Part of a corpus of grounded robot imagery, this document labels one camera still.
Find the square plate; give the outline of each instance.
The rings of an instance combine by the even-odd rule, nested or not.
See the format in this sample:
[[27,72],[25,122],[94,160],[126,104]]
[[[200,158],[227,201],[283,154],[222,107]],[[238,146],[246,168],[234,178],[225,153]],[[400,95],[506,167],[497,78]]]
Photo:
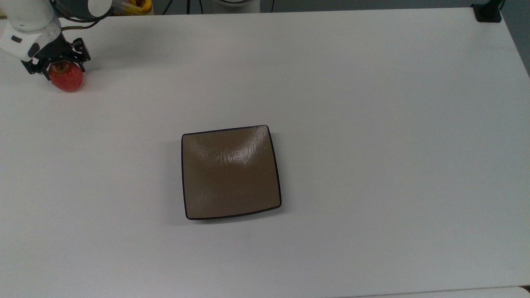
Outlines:
[[190,220],[280,207],[280,180],[269,127],[182,135],[182,188]]

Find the white cylinder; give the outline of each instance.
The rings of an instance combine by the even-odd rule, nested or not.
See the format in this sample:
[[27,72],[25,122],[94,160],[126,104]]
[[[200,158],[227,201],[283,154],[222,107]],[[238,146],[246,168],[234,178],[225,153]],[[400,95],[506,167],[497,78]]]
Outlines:
[[214,13],[259,13],[260,0],[214,0]]
[[55,15],[48,0],[1,0],[0,7],[11,26],[20,31],[42,29]]

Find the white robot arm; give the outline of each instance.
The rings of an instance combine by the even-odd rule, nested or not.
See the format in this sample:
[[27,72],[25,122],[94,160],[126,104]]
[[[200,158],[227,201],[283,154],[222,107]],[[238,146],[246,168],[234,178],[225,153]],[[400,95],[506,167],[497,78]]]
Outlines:
[[112,0],[0,0],[8,20],[0,48],[20,59],[30,74],[42,73],[48,79],[48,66],[62,60],[77,63],[84,71],[89,53],[81,38],[65,40],[58,14],[95,24],[112,12],[111,5]]

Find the white table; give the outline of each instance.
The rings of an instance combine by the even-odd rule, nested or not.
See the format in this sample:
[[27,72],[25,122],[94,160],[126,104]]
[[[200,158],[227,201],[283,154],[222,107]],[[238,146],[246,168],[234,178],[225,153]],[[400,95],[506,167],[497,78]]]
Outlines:
[[[530,284],[530,80],[470,8],[113,17],[62,93],[0,54],[0,296]],[[269,125],[284,205],[183,212],[180,137]]]
[[528,291],[520,287],[483,288],[478,290],[445,291],[414,294],[368,296],[372,298],[529,298]]

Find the black cable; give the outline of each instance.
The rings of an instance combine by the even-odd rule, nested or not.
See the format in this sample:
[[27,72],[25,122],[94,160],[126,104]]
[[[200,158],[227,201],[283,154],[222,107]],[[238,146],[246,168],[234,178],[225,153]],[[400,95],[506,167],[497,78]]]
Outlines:
[[171,5],[171,3],[173,3],[173,0],[169,0],[169,3],[167,4],[166,9],[164,9],[164,12],[162,13],[162,15],[164,15],[167,12],[167,9]]
[[112,12],[114,11],[114,7],[110,7],[109,11],[107,11],[106,14],[100,16],[100,17],[95,17],[91,20],[79,20],[79,19],[72,19],[71,17],[69,16],[66,16],[64,13],[62,13],[57,7],[56,7],[56,2],[53,1],[53,0],[49,0],[50,1],[50,4],[51,4],[51,7],[54,9],[54,11],[59,15],[59,16],[62,16],[64,17],[65,19],[69,20],[69,21],[72,21],[72,22],[76,22],[76,23],[94,23],[94,22],[99,22],[103,19],[105,19],[107,16],[111,15]]
[[80,29],[89,29],[89,28],[92,28],[94,26],[96,26],[96,24],[99,23],[99,21],[95,21],[94,23],[88,25],[88,26],[67,26],[67,27],[63,27],[61,29],[61,31],[66,31],[66,30],[80,30]]

